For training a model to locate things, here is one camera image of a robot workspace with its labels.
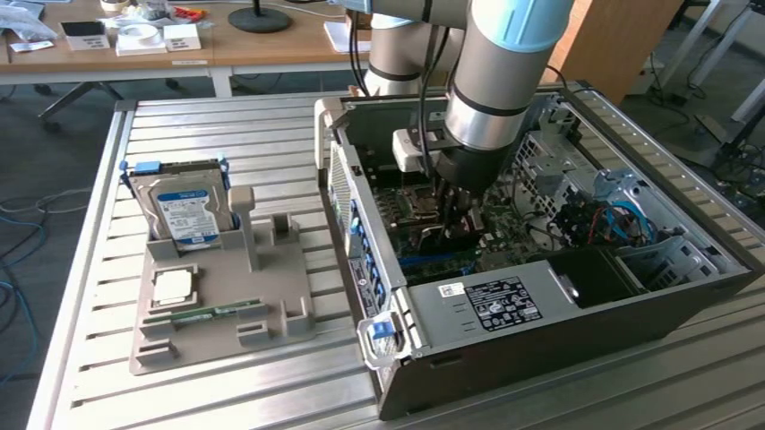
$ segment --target robotic arm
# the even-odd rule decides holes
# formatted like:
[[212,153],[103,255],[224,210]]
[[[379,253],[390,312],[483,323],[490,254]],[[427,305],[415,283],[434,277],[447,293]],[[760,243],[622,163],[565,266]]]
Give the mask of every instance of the robotic arm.
[[[442,69],[451,69],[459,58],[449,88],[441,142],[430,142],[429,137],[425,145],[397,150],[403,147],[402,142],[411,146],[419,138],[407,130],[394,134],[398,159],[399,154],[415,154],[426,161],[429,155],[423,152],[439,148],[437,175],[431,180],[442,225],[437,245],[442,246],[445,237],[470,236],[481,229],[481,217],[473,213],[486,189],[497,181],[509,145],[517,139],[554,45],[565,32],[573,0],[342,0],[339,3],[348,9],[375,12],[371,67],[364,81],[379,95],[417,92],[426,56],[423,46],[434,34],[431,26],[463,29],[463,32],[450,31],[446,47],[451,45],[451,52],[445,49],[439,61]],[[399,160],[399,167],[406,164]]]

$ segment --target paper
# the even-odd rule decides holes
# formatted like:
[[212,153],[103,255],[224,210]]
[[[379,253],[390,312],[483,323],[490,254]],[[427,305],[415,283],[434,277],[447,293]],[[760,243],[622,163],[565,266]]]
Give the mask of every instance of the paper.
[[12,43],[11,48],[13,52],[28,52],[36,51],[39,49],[44,49],[47,47],[52,47],[52,42],[49,40],[33,43]]
[[[332,49],[336,52],[348,52],[348,26],[344,22],[324,22],[326,36],[332,43]],[[370,52],[371,42],[359,40],[359,52]]]

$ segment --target blue network cable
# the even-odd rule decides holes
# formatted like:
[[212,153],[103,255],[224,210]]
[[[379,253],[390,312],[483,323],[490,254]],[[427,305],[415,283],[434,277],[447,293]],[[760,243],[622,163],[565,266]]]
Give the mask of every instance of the blue network cable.
[[13,287],[7,282],[3,282],[1,280],[0,280],[0,287],[5,288],[11,294],[16,294],[16,298],[19,300],[19,303],[21,304],[21,308],[24,309],[24,315],[27,316],[28,327],[32,333],[32,350],[28,352],[24,361],[19,363],[13,371],[9,374],[7,374],[5,378],[3,378],[3,381],[0,381],[0,388],[3,388],[5,383],[11,380],[11,378],[13,378],[15,375],[20,374],[21,371],[27,368],[27,366],[32,363],[32,360],[37,355],[37,333],[35,332],[35,321],[32,320],[32,312],[28,309],[28,303],[27,299],[24,298],[24,295],[20,293],[16,287]]
[[11,267],[15,264],[19,264],[27,257],[29,257],[32,254],[35,254],[37,252],[37,250],[45,244],[45,227],[43,225],[37,224],[36,222],[16,221],[15,219],[9,219],[9,218],[1,217],[1,216],[0,216],[0,221],[4,221],[8,224],[13,224],[17,226],[31,226],[31,227],[35,227],[40,231],[40,241],[37,242],[37,245],[24,255],[21,255],[19,258],[16,258],[16,260],[5,263],[4,265],[0,265],[0,269],[3,269],[5,267]]

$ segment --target motherboard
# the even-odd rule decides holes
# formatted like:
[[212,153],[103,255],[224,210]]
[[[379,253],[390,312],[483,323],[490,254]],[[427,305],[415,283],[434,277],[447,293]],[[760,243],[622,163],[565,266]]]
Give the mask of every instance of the motherboard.
[[423,254],[418,247],[423,236],[439,231],[431,186],[378,188],[374,197],[409,285],[523,264],[542,250],[530,235],[527,219],[518,214],[499,186],[485,195],[483,228],[474,245],[439,254]]

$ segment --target metal workbench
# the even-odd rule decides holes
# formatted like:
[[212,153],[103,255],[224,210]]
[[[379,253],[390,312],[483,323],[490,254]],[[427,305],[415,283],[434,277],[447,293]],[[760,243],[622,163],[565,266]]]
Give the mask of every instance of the metal workbench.
[[[693,173],[595,94],[579,96],[765,258],[761,230],[710,197]],[[378,421],[314,181],[319,97],[148,101],[115,113],[28,428],[688,429],[765,422],[761,280],[661,341],[402,420]],[[232,185],[254,186],[254,218],[291,211],[300,223],[319,334],[287,347],[134,376],[128,355],[147,226],[119,184],[117,164],[219,153],[231,160]],[[619,162],[602,160],[611,167]]]

